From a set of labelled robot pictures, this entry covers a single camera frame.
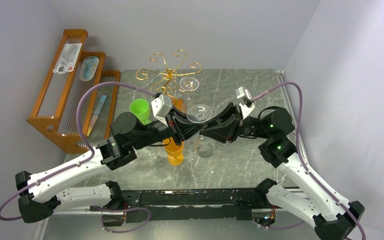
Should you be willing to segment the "orange plastic goblet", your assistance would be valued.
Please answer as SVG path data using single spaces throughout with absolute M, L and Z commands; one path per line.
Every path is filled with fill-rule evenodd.
M 170 137 L 163 140 L 164 149 L 167 153 L 167 161 L 172 166 L 179 166 L 184 161 L 184 143 L 181 142 L 180 145 L 177 145 L 174 140 Z

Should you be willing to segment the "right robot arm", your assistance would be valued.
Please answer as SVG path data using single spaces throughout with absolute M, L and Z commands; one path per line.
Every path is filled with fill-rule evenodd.
M 306 197 L 267 178 L 258 185 L 254 195 L 258 206 L 265 208 L 271 204 L 287 210 L 311 226 L 321 240 L 346 240 L 354 229 L 366 239 L 360 223 L 365 207 L 335 191 L 304 161 L 299 143 L 288 138 L 288 134 L 298 129 L 289 112 L 278 106 L 268 110 L 270 113 L 265 116 L 244 118 L 242 109 L 230 104 L 211 119 L 200 134 L 220 143 L 232 143 L 238 137 L 264 139 L 258 146 L 263 159 L 293 180 Z

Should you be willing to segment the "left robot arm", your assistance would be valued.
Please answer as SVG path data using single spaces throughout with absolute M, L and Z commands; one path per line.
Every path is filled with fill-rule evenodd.
M 104 172 L 121 168 L 137 158 L 137 150 L 170 140 L 179 145 L 203 130 L 210 121 L 202 113 L 172 108 L 164 117 L 142 123 L 133 113 L 120 114 L 110 125 L 111 137 L 62 165 L 39 173 L 16 174 L 18 209 L 25 223 L 35 223 L 63 208 L 122 206 L 120 187 L 113 181 L 89 189 L 74 185 Z

